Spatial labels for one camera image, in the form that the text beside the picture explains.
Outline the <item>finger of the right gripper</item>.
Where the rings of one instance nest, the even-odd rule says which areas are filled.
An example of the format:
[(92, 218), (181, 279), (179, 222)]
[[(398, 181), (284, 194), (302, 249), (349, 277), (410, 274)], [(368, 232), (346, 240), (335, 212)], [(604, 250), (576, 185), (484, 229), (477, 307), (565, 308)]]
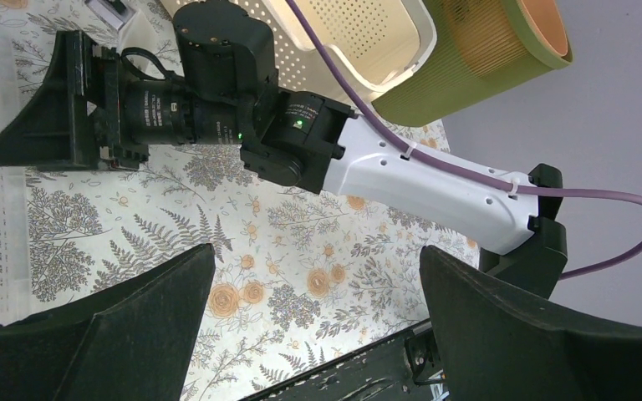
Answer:
[(59, 31), (38, 90), (0, 131), (0, 167), (97, 170), (95, 110), (104, 106), (99, 45), (82, 31)]

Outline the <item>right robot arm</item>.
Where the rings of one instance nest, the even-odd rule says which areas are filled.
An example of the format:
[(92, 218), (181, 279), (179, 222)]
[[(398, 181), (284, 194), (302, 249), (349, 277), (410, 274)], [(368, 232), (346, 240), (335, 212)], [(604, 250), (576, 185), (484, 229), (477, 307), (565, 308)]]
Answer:
[(36, 94), (0, 132), (0, 166), (137, 170), (152, 145), (235, 145), (245, 170), (273, 184), (378, 201), (472, 237), (480, 269), (549, 297), (567, 262), (561, 180), (540, 165), (501, 172), (394, 136), (361, 104), (282, 88), (272, 29), (228, 1), (190, 3), (172, 25), (183, 74), (153, 78), (139, 47), (59, 31)]

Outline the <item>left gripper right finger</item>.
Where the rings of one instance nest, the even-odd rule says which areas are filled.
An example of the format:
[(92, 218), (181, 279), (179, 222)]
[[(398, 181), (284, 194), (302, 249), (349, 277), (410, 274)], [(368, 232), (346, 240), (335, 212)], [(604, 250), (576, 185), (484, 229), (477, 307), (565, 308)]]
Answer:
[(642, 400), (642, 327), (578, 312), (434, 246), (420, 283), (454, 400)]

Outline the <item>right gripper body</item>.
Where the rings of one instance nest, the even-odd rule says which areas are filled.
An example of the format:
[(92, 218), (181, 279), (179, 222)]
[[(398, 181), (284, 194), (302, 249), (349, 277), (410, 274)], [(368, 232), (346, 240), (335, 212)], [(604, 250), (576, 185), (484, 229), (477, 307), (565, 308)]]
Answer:
[(79, 157), (84, 166), (138, 166), (152, 145), (239, 145), (246, 166), (270, 166), (263, 140), (280, 112), (271, 28), (228, 1), (189, 3), (172, 26), (183, 69), (153, 77), (150, 51), (79, 37)]

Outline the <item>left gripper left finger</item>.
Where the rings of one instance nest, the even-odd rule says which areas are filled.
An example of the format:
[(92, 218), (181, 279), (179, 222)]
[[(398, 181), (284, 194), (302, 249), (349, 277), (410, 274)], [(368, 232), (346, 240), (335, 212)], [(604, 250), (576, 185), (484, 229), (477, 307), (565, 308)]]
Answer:
[(0, 400), (177, 400), (216, 270), (201, 244), (75, 302), (0, 324)]

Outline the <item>cream perforated basket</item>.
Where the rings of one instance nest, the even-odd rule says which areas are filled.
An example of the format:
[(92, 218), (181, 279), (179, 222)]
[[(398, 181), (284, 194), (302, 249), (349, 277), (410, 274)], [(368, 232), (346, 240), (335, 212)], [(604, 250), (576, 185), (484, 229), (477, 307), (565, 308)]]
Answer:
[(183, 71), (204, 94), (271, 84), (366, 103), (407, 81), (438, 42), (422, 1), (166, 1)]

